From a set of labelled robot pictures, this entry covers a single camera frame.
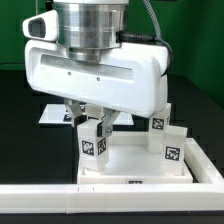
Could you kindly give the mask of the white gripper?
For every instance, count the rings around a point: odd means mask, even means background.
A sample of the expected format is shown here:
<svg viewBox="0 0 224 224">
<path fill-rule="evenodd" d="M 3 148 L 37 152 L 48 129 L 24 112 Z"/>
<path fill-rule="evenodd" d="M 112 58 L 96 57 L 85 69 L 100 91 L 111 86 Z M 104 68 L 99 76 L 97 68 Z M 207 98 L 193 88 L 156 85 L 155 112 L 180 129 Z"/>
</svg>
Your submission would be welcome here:
<svg viewBox="0 0 224 224">
<path fill-rule="evenodd" d="M 119 111 L 149 118 L 166 106 L 167 61 L 167 49 L 155 45 L 124 43 L 104 51 L 98 63 L 72 60 L 55 43 L 30 40 L 25 47 L 31 88 L 68 98 L 73 128 L 87 120 L 80 102 L 104 107 L 97 125 L 97 136 L 104 138 L 112 135 Z"/>
</svg>

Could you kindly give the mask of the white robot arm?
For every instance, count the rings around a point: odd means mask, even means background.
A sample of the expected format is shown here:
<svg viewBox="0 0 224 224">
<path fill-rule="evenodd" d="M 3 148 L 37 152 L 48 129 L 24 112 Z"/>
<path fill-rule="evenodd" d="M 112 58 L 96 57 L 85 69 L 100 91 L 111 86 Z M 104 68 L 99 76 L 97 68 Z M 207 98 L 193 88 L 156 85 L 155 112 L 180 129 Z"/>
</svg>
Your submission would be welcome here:
<svg viewBox="0 0 224 224">
<path fill-rule="evenodd" d="M 149 118 L 167 102 L 171 53 L 162 40 L 127 33 L 129 0 L 53 0 L 23 21 L 26 77 L 32 89 L 102 108 L 97 134 L 108 137 L 119 113 Z"/>
</svg>

